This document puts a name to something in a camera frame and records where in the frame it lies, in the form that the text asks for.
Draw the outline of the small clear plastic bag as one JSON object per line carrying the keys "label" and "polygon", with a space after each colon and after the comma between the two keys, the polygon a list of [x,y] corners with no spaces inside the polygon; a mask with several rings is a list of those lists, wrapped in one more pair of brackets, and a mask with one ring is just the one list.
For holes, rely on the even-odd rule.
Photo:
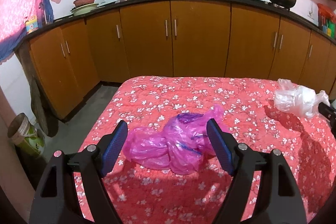
{"label": "small clear plastic bag", "polygon": [[318,105],[321,102],[330,106],[329,96],[324,90],[316,93],[311,88],[294,84],[287,79],[278,79],[277,84],[273,100],[277,110],[311,119],[319,113]]}

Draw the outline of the purple plastic bag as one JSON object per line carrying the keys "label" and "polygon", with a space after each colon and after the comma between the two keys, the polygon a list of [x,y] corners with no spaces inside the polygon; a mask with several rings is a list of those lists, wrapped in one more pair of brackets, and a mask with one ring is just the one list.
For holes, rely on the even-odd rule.
{"label": "purple plastic bag", "polygon": [[207,122],[214,118],[224,132],[224,110],[215,105],[207,112],[180,113],[171,117],[161,131],[139,126],[131,129],[122,152],[128,161],[145,168],[171,170],[175,174],[188,175],[201,169],[204,162],[215,156],[207,136]]}

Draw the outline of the bucket on floor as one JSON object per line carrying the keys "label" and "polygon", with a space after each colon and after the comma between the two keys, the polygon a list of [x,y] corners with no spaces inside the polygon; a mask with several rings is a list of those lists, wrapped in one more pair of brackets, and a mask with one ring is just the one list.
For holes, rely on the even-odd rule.
{"label": "bucket on floor", "polygon": [[38,159],[45,150],[42,131],[30,123],[25,113],[20,113],[13,119],[7,136],[21,151],[34,159]]}

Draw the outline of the orange bag with bottles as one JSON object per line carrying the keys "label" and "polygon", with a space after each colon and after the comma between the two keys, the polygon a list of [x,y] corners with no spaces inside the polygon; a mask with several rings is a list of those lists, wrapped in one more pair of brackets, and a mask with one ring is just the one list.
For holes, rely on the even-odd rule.
{"label": "orange bag with bottles", "polygon": [[318,28],[327,36],[335,39],[335,13],[321,3],[318,6]]}

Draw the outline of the wooden lower cabinets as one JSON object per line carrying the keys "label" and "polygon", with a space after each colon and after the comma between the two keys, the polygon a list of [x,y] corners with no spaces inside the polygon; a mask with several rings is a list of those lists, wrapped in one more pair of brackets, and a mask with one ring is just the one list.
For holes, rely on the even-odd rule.
{"label": "wooden lower cabinets", "polygon": [[335,93],[335,40],[256,0],[133,0],[60,20],[15,51],[34,110],[67,119],[99,83],[136,76],[289,79]]}

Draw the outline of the green basin with red bowl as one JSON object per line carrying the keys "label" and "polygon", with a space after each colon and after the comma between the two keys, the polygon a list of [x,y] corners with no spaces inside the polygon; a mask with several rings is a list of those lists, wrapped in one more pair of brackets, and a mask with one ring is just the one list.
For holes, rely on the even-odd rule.
{"label": "green basin with red bowl", "polygon": [[92,10],[95,10],[98,7],[98,3],[95,3],[96,0],[74,0],[74,8],[71,9],[73,16],[83,15]]}

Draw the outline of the small colourful carton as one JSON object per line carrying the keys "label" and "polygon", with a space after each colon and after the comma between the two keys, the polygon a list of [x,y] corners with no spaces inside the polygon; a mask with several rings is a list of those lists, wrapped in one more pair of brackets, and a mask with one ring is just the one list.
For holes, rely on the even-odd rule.
{"label": "small colourful carton", "polygon": [[30,34],[34,31],[36,31],[39,28],[38,17],[36,15],[27,17],[26,21],[25,21],[25,26],[26,26],[26,33],[27,34]]}

